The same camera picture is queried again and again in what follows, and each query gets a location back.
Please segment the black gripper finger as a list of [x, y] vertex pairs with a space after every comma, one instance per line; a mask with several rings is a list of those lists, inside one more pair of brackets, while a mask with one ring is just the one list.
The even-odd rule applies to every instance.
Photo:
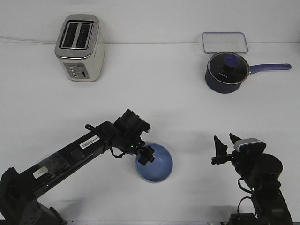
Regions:
[[214, 136], [214, 144], [216, 150], [216, 157], [227, 155], [227, 145], [223, 144], [216, 135]]
[[153, 162], [155, 157], [154, 157], [154, 149], [147, 145], [143, 147], [144, 151], [143, 151], [143, 157], [145, 159], [146, 162]]
[[240, 141], [240, 138], [237, 137], [236, 135], [232, 134], [232, 133], [229, 134], [229, 137], [230, 137], [230, 139], [231, 139], [231, 141], [233, 143], [233, 148], [235, 150], [237, 150], [238, 149], [238, 145], [236, 144], [236, 142]]
[[138, 162], [141, 165], [146, 165], [148, 162], [153, 162], [153, 154], [152, 153], [142, 153], [138, 159]]

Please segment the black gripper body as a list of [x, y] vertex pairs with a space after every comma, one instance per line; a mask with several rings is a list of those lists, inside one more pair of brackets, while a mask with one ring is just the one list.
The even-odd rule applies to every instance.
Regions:
[[138, 155], [138, 154], [146, 155], [150, 153], [150, 150], [148, 147], [146, 147], [145, 144], [146, 144], [145, 141], [139, 138], [129, 143], [121, 151], [122, 153], [130, 154], [130, 155]]
[[211, 158], [212, 165], [220, 165], [226, 162], [231, 162], [239, 175], [245, 175], [250, 171], [249, 161], [244, 155], [237, 151], [233, 151], [231, 154], [217, 155]]

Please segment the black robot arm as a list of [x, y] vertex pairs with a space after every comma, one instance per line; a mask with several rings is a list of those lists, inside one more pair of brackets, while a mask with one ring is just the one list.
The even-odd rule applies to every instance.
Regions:
[[85, 125], [89, 133], [44, 158], [22, 173], [8, 168], [0, 180], [0, 212], [2, 225], [66, 225], [57, 210], [37, 201], [39, 197], [62, 182], [85, 164], [107, 150], [118, 148], [125, 154], [140, 155], [139, 163], [154, 161], [154, 149], [141, 139], [150, 124], [131, 110], [114, 123]]
[[281, 184], [278, 180], [283, 165], [281, 161], [264, 153], [266, 143], [256, 139], [241, 139], [234, 134], [229, 134], [234, 144], [231, 154], [227, 153], [224, 145], [217, 136], [214, 136], [216, 149], [212, 157], [212, 165], [231, 162], [236, 172], [240, 175], [238, 181], [244, 181], [248, 186], [241, 190], [250, 194], [248, 197], [254, 206], [254, 213], [233, 213], [228, 221], [229, 225], [292, 225], [293, 220], [286, 205]]

